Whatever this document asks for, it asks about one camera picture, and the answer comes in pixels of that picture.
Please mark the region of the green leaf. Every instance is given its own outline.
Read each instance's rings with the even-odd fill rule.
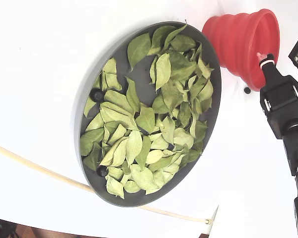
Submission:
[[[157,28],[153,33],[152,44],[148,55],[158,54],[161,51],[167,36],[175,29],[175,26],[161,26]]]
[[[121,169],[123,170],[123,172],[124,172],[125,175],[130,175],[131,170],[130,170],[130,168],[129,168],[129,166],[128,166],[128,163],[127,163],[126,160],[124,160],[124,162],[122,163],[122,165],[121,165]]]
[[[159,169],[162,169],[166,166],[169,166],[170,165],[170,162],[172,160],[173,156],[170,156],[168,158],[161,158],[159,161],[149,165],[149,169],[154,172],[156,170],[159,170]]]
[[[114,152],[113,163],[110,166],[116,167],[123,164],[126,156],[126,144],[127,140],[123,140],[122,142],[120,142],[120,144]]]
[[[167,108],[172,111],[183,101],[182,93],[177,89],[175,82],[169,80],[161,88],[162,98]]]
[[[126,182],[126,184],[124,185],[124,189],[128,193],[135,193],[135,192],[140,191],[140,188],[138,187],[138,185],[134,181]]]
[[[96,130],[98,128],[102,128],[104,126],[104,121],[101,118],[101,114],[98,113],[94,119],[88,124],[88,127],[86,128],[86,131],[89,130]]]
[[[128,89],[126,93],[126,98],[130,106],[133,108],[134,112],[140,111],[140,102],[136,92],[136,84],[133,80],[126,77],[128,82]]]
[[[152,83],[155,83],[155,80],[156,80],[156,65],[155,65],[155,63],[157,62],[157,60],[158,60],[158,56],[155,56],[151,63],[151,66],[150,66],[149,74],[150,74]]]
[[[163,168],[163,171],[168,172],[168,173],[174,175],[176,172],[179,171],[179,166],[176,165],[176,164],[171,164],[168,167],[164,167]]]
[[[203,112],[206,112],[211,107],[212,107],[212,98],[201,101],[201,109]]]
[[[195,129],[196,129],[196,124],[197,124],[197,117],[196,117],[196,115],[194,114],[193,111],[191,111],[191,114],[192,114],[192,123],[191,123],[191,125],[190,125],[190,129],[189,129],[189,131],[190,131],[190,134],[191,134],[194,138],[196,138]]]
[[[143,139],[139,131],[133,130],[130,132],[130,135],[127,139],[126,145],[126,159],[128,165],[131,165],[134,162],[134,159],[143,147]]]
[[[159,57],[155,66],[156,66],[156,82],[155,90],[157,91],[161,88],[166,82],[168,82],[171,75],[171,63],[169,60],[170,55],[165,53]]]
[[[140,166],[141,170],[143,170],[146,165],[146,159],[147,159],[147,155],[150,151],[150,147],[151,147],[151,142],[150,142],[149,137],[144,136],[143,137],[143,146],[141,148],[139,155],[136,156],[136,162]]]
[[[127,54],[131,70],[148,54],[150,48],[151,40],[149,33],[137,36],[128,44]]]
[[[124,128],[123,125],[119,124],[113,135],[110,137],[110,140],[107,142],[107,144],[112,145],[114,144],[117,140],[119,140],[121,137],[125,135],[127,132],[126,128]]]
[[[168,34],[168,36],[165,38],[164,41],[164,49],[167,49],[170,42],[173,40],[173,38],[178,35],[181,31],[183,31],[183,29],[187,26],[187,24],[185,24],[184,26],[182,26],[179,29],[176,29],[174,31],[172,31],[171,33]]]
[[[172,47],[178,52],[185,52],[195,47],[195,41],[185,35],[177,35],[174,39],[170,42]]]
[[[85,104],[85,108],[84,108],[84,115],[85,115],[85,117],[87,117],[88,119],[91,118],[91,117],[88,117],[88,112],[89,112],[89,110],[90,110],[92,107],[94,107],[95,104],[96,104],[96,103],[95,103],[93,100],[91,100],[91,98],[88,96],[88,97],[87,97],[86,104]]]
[[[174,138],[174,130],[175,130],[175,123],[174,121],[167,116],[162,121],[163,127],[160,127],[160,130],[162,132],[162,136],[165,139],[166,142],[173,144],[173,138]]]
[[[83,163],[89,167],[91,170],[96,171],[97,169],[97,162],[100,155],[100,146],[97,142],[94,142],[93,149],[91,150],[90,154],[83,160]]]
[[[90,130],[80,137],[80,155],[87,156],[93,148],[93,143],[99,143],[104,137],[104,128]]]
[[[116,180],[120,180],[124,174],[124,172],[119,168],[108,167],[107,169],[108,169],[108,175],[110,177],[113,177]]]
[[[144,167],[144,170],[141,171],[139,165],[130,165],[131,174],[135,183],[143,190],[157,189],[158,186],[153,180],[152,172]]]
[[[197,81],[190,88],[190,102],[193,103],[193,100],[198,96],[201,90],[204,87],[204,82],[201,78],[198,78]]]
[[[123,140],[126,140],[126,139],[127,139],[127,137],[122,137],[119,140],[117,140],[116,143],[105,154],[103,160],[100,162],[100,165],[110,166],[112,164],[112,160],[113,160],[115,150],[117,149],[120,142],[122,142]]]
[[[106,77],[106,83],[108,88],[114,88],[117,90],[122,90],[123,87],[120,85],[120,83],[117,80],[117,75],[112,73],[105,73]]]
[[[196,138],[194,139],[194,144],[202,141],[205,137],[205,132],[207,129],[206,121],[205,122],[200,122],[199,120],[196,122],[195,126],[195,134]]]
[[[187,58],[178,52],[169,51],[171,63],[170,79],[174,81],[182,81],[188,79],[196,68],[195,62],[190,62]]]
[[[110,176],[107,179],[106,189],[110,194],[120,196],[124,199],[124,186]]]
[[[122,109],[128,111],[132,115],[135,114],[133,108],[128,103],[128,100],[127,100],[126,96],[121,94],[121,93],[118,93],[118,92],[113,91],[113,90],[108,90],[105,93],[104,100],[107,101],[107,102],[111,102],[111,103],[121,107]]]
[[[158,96],[156,96],[156,98],[154,99],[152,109],[153,112],[157,114],[164,114],[169,112],[169,109],[163,101],[162,93],[159,93]]]
[[[198,151],[191,149],[190,150],[190,155],[189,155],[189,158],[188,158],[188,163],[197,160],[200,156],[201,156],[201,154]]]
[[[179,111],[179,115],[178,115],[178,119],[181,121],[182,125],[187,125],[189,123],[190,120],[190,106],[189,103],[183,102],[180,105],[180,111]]]
[[[161,150],[152,150],[148,153],[146,164],[153,164],[163,157],[163,152]]]
[[[201,101],[209,99],[213,94],[213,86],[211,81],[208,81],[204,86],[202,91],[197,95],[198,99]]]
[[[166,148],[168,148],[168,146],[169,143],[166,142],[163,136],[161,135],[152,142],[150,149],[165,150]]]
[[[118,113],[107,107],[101,106],[99,110],[100,110],[101,117],[103,118],[103,121],[105,123],[111,122],[111,121],[120,121],[124,126],[126,126],[127,129],[138,130],[134,118]]]
[[[187,145],[189,148],[193,145],[193,136],[187,133],[183,128],[176,128],[174,131],[174,144]]]
[[[136,118],[136,124],[149,134],[152,133],[155,124],[153,109],[141,103],[140,115]]]
[[[107,61],[107,63],[103,67],[103,71],[105,73],[117,74],[115,58],[111,58],[110,60]]]

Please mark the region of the bay leaf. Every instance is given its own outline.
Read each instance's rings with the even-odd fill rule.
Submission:
[[[135,114],[133,108],[128,103],[128,100],[127,100],[126,96],[121,94],[121,93],[118,93],[118,92],[113,91],[113,90],[108,90],[105,93],[104,100],[107,101],[107,102],[111,102],[111,103],[121,107],[122,109],[130,112],[132,115]]]
[[[161,26],[157,28],[153,33],[152,44],[148,55],[158,54],[161,51],[167,36],[175,29],[175,26]]]
[[[195,41],[191,37],[181,34],[176,35],[170,44],[178,52],[185,52],[196,46]]]
[[[93,143],[99,143],[104,137],[104,128],[90,130],[80,137],[80,155],[87,156],[93,148]]]
[[[174,130],[174,143],[178,145],[187,145],[189,148],[193,145],[193,136],[187,133],[183,128],[176,128]]]
[[[108,167],[107,169],[108,175],[115,180],[120,180],[123,177],[124,172],[121,169],[115,167]]]
[[[140,115],[136,118],[136,124],[149,134],[152,133],[155,124],[153,109],[141,103]]]
[[[127,47],[127,55],[131,70],[141,61],[151,48],[149,33],[142,34],[131,40]]]
[[[169,156],[167,158],[161,158],[157,162],[155,162],[153,164],[150,164],[148,168],[152,172],[157,171],[159,169],[162,169],[162,168],[170,165],[170,162],[171,162],[172,158],[173,158],[173,156]]]
[[[130,168],[129,168],[129,166],[128,166],[128,163],[127,163],[126,160],[124,160],[124,162],[122,163],[122,165],[121,165],[121,169],[123,170],[123,172],[124,172],[125,175],[130,175],[131,170],[130,170]]]
[[[180,111],[178,115],[178,119],[181,121],[182,125],[187,125],[189,123],[191,113],[190,113],[190,106],[187,102],[182,102],[180,104]]]
[[[196,68],[195,62],[190,62],[187,58],[178,52],[169,51],[171,63],[170,79],[173,81],[182,81],[189,78]]]
[[[103,67],[103,71],[105,73],[117,74],[115,58],[111,58],[106,62],[105,66]]]
[[[136,92],[136,84],[133,80],[131,80],[128,77],[126,77],[126,80],[128,82],[128,89],[126,93],[127,101],[129,105],[133,108],[134,112],[140,112],[140,101]]]
[[[163,157],[163,152],[161,150],[152,150],[148,153],[146,164],[153,164]]]
[[[128,165],[131,165],[134,162],[134,159],[143,147],[143,139],[139,131],[133,130],[130,132],[130,135],[127,139],[126,144],[126,159]]]
[[[106,189],[110,194],[120,196],[124,199],[124,186],[110,176],[107,178]]]
[[[126,156],[126,144],[127,144],[127,140],[123,140],[117,146],[113,155],[113,163],[110,166],[116,167],[123,164]]]
[[[134,181],[126,182],[126,184],[124,185],[124,189],[128,193],[135,193],[135,192],[140,191],[140,188],[138,187],[138,185]]]
[[[162,93],[159,93],[158,96],[156,96],[156,98],[154,99],[152,109],[153,112],[156,114],[164,114],[169,112],[169,109],[163,101]]]
[[[144,135],[143,136],[143,146],[141,148],[139,155],[136,156],[136,162],[140,166],[141,170],[143,170],[146,165],[146,159],[147,159],[147,155],[150,151],[150,147],[151,147],[150,139],[148,136]]]
[[[178,35],[181,31],[183,31],[184,28],[186,28],[187,24],[185,24],[184,26],[182,26],[179,29],[176,29],[174,31],[172,31],[171,33],[168,34],[168,36],[165,38],[164,41],[164,49],[166,50],[168,48],[168,46],[170,45],[170,42],[174,39],[174,37],[176,35]]]
[[[188,163],[197,160],[200,156],[201,156],[201,154],[198,151],[191,149],[190,154],[189,154],[189,158],[188,158]]]
[[[153,180],[152,172],[144,167],[141,171],[139,165],[130,165],[131,174],[135,183],[143,190],[157,189],[158,186]]]
[[[172,111],[183,101],[182,93],[177,89],[175,82],[169,80],[161,88],[162,98],[167,108]]]
[[[93,143],[93,148],[90,152],[90,154],[83,160],[83,163],[89,167],[91,170],[96,171],[98,167],[98,159],[100,156],[101,148],[98,144],[98,142]]]
[[[105,73],[105,76],[106,76],[106,83],[107,83],[108,88],[114,88],[119,91],[123,89],[123,87],[117,80],[116,74]]]
[[[213,86],[211,81],[208,81],[204,88],[197,95],[200,101],[209,99],[213,94]]]
[[[169,143],[166,142],[163,136],[161,135],[152,142],[150,149],[165,150],[166,148],[168,148],[168,146]]]
[[[110,140],[107,142],[109,145],[114,144],[118,139],[123,137],[127,132],[126,128],[123,125],[119,124],[115,132],[110,137]]]
[[[88,96],[85,107],[84,107],[84,115],[86,118],[88,118],[88,119],[91,118],[91,117],[88,117],[88,112],[92,107],[95,106],[95,104],[96,103],[93,100],[91,100],[91,98]]]
[[[110,166],[112,164],[114,152],[117,149],[120,142],[123,140],[126,140],[126,137],[122,137],[119,140],[116,141],[116,143],[109,149],[109,151],[105,154],[104,158],[100,162],[100,165]]]
[[[156,80],[156,65],[155,65],[155,63],[157,62],[157,60],[158,60],[158,56],[155,56],[151,63],[151,66],[150,66],[149,74],[150,74],[152,83],[155,83],[155,80]]]
[[[160,128],[162,132],[162,136],[165,139],[166,142],[173,144],[173,139],[174,139],[174,131],[175,131],[175,123],[174,121],[167,116],[163,121],[162,121],[163,127]]]
[[[96,130],[98,128],[101,128],[104,126],[104,121],[103,119],[101,118],[101,114],[98,113],[94,119],[88,124],[87,128],[86,128],[86,131],[89,131],[89,130]]]
[[[156,66],[156,82],[155,82],[155,90],[157,91],[161,88],[166,82],[168,82],[171,75],[171,63],[169,60],[170,55],[164,53],[161,55],[155,66]]]

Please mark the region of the collapsible funnel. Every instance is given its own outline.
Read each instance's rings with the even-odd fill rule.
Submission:
[[[255,91],[265,86],[256,53],[272,53],[277,63],[280,35],[272,11],[214,16],[205,23],[202,32],[212,43],[222,67],[240,76]]]

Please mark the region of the dried leaf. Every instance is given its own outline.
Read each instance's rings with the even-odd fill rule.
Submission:
[[[90,154],[83,160],[83,163],[89,167],[91,170],[96,171],[98,167],[98,159],[100,156],[101,148],[98,142],[94,142],[93,149],[91,150]]]
[[[144,167],[144,170],[141,171],[139,165],[130,165],[131,174],[135,183],[143,190],[157,189],[158,186],[153,180],[152,172]]]
[[[152,150],[148,153],[146,164],[153,164],[159,161],[163,157],[163,152],[161,150]]]
[[[93,143],[99,143],[104,137],[104,128],[90,130],[80,137],[80,155],[87,156],[93,148]]]
[[[178,52],[185,52],[195,47],[195,41],[185,35],[177,35],[174,39],[170,42],[172,47]]]
[[[168,82],[171,75],[171,64],[169,60],[169,54],[165,53],[159,57],[155,66],[156,66],[156,82],[155,90],[157,91],[161,88],[166,82]]]
[[[107,179],[106,189],[110,194],[120,196],[124,199],[124,186],[110,176]]]
[[[147,159],[147,155],[150,151],[150,147],[151,147],[151,142],[150,142],[149,137],[144,136],[142,149],[141,149],[139,155],[136,156],[136,162],[140,166],[141,170],[143,170],[146,165],[146,159]]]
[[[137,36],[129,44],[127,48],[128,60],[131,69],[141,61],[151,48],[151,40],[149,33]]]
[[[88,127],[86,128],[86,131],[89,130],[96,130],[98,128],[102,128],[104,126],[104,121],[101,118],[101,114],[98,113],[94,119],[88,124]]]
[[[126,98],[129,105],[133,108],[134,112],[140,112],[140,102],[136,92],[136,84],[133,80],[126,77],[128,82],[128,89],[126,93]]]
[[[165,139],[166,142],[173,144],[173,138],[174,138],[174,130],[175,130],[175,123],[174,121],[167,116],[162,121],[163,127],[160,128],[162,132],[162,136]]]
[[[152,133],[155,124],[153,109],[141,103],[140,115],[136,118],[136,124],[148,133]]]
[[[175,82],[169,80],[161,88],[162,98],[167,108],[172,111],[183,101],[182,93],[177,89]]]
[[[164,45],[167,36],[175,29],[175,26],[161,26],[157,28],[153,33],[152,44],[148,55],[158,54],[161,51],[161,46]]]
[[[133,130],[127,139],[126,159],[128,165],[131,165],[143,147],[143,139],[139,131]]]

